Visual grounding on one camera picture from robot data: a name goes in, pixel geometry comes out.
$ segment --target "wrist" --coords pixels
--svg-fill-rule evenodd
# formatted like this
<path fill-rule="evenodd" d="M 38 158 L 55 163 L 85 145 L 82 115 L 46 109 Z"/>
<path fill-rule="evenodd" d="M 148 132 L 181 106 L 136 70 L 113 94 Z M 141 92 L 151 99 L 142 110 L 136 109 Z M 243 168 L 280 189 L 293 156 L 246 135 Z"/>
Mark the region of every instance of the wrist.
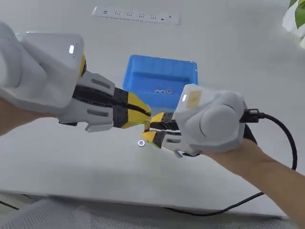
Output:
<path fill-rule="evenodd" d="M 251 173 L 251 171 L 258 168 L 261 164 L 275 162 L 274 159 L 266 155 L 253 141 L 248 139 L 243 140 L 239 149 L 222 154 L 203 154 L 241 177 Z"/>

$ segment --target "power strip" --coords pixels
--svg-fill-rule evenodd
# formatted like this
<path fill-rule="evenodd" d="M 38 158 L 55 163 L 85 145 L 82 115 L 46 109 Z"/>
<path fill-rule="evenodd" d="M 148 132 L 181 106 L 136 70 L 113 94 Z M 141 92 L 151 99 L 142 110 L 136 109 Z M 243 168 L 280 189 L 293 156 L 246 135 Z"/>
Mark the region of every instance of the power strip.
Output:
<path fill-rule="evenodd" d="M 102 18 L 115 18 L 132 21 L 145 21 L 160 24 L 179 25 L 179 14 L 171 13 L 146 13 L 137 10 L 127 10 L 111 7 L 95 7 L 93 16 Z"/>

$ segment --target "white tabletop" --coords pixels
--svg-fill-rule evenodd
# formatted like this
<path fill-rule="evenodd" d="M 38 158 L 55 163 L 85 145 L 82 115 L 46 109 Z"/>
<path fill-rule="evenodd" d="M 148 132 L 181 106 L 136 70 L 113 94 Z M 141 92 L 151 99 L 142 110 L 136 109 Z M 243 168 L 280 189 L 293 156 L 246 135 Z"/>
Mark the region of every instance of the white tabletop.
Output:
<path fill-rule="evenodd" d="M 109 0 L 108 6 L 180 12 L 180 26 L 91 16 L 100 0 L 10 0 L 1 19 L 15 32 L 77 32 L 88 68 L 122 85 L 129 56 L 197 62 L 199 82 L 240 91 L 247 104 L 274 115 L 291 130 L 305 173 L 305 50 L 281 25 L 281 0 Z M 223 209 L 258 190 L 212 160 L 176 159 L 138 147 L 142 126 L 88 134 L 41 119 L 0 138 L 0 190 L 96 200 Z M 259 145 L 291 164 L 282 131 L 268 121 L 251 125 Z M 284 213 L 267 197 L 235 209 Z"/>

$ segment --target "small washer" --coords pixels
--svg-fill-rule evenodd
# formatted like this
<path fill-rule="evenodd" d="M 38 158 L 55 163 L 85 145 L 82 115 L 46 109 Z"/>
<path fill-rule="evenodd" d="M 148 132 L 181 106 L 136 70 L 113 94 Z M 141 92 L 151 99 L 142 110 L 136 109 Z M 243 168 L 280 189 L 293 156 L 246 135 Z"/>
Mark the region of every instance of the small washer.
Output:
<path fill-rule="evenodd" d="M 139 140 L 138 141 L 138 146 L 139 147 L 143 147 L 145 145 L 145 141 L 144 140 Z"/>

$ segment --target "blue plastic bin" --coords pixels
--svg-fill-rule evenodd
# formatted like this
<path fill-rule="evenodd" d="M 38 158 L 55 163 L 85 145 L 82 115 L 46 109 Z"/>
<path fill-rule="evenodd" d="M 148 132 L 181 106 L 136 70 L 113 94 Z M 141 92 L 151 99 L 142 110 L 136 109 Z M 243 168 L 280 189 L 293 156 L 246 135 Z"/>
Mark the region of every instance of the blue plastic bin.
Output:
<path fill-rule="evenodd" d="M 151 107 L 154 115 L 175 110 L 184 86 L 191 83 L 198 84 L 197 64 L 194 62 L 132 55 L 123 89 L 135 93 Z"/>

